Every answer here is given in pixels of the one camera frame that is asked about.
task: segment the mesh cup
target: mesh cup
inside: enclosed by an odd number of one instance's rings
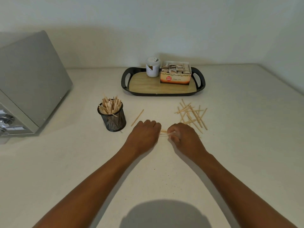
[[[115,117],[112,114],[108,115],[108,114],[101,113],[99,110],[99,106],[97,107],[97,112],[101,115],[103,122],[105,123],[105,127],[107,128],[108,131],[111,131],[111,132],[120,131],[127,124],[125,114],[123,112],[123,103],[121,103],[121,107],[120,107],[119,111],[114,113],[114,115],[117,117]]]

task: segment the table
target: table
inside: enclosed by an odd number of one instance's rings
[[[206,149],[295,225],[304,226],[304,96],[255,64],[194,67],[203,73],[206,88],[183,99],[208,107],[203,117],[208,130],[201,134]],[[74,87],[40,135],[0,146],[1,227],[33,226],[120,149],[142,109],[140,120],[156,120],[164,129],[179,122],[174,112],[181,97],[123,92],[124,70],[68,70]],[[103,93],[124,103],[127,125],[121,132],[107,131],[97,113]],[[92,227],[131,227],[134,218],[152,214],[157,220],[164,213],[160,227],[169,227],[167,218],[234,226],[204,173],[183,159],[161,137],[127,170]]]

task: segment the left hand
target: left hand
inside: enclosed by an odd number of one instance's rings
[[[156,123],[155,121],[139,121],[128,136],[125,146],[134,148],[136,155],[140,156],[156,144],[161,126],[159,122]]]

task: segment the white wall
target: white wall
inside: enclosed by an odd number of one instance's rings
[[[304,93],[304,0],[274,40],[262,64],[280,79]]]
[[[256,63],[297,0],[1,0],[0,31],[45,29],[69,67]]]

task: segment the silver machine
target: silver machine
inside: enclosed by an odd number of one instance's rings
[[[0,32],[0,138],[35,134],[72,85],[45,31]]]

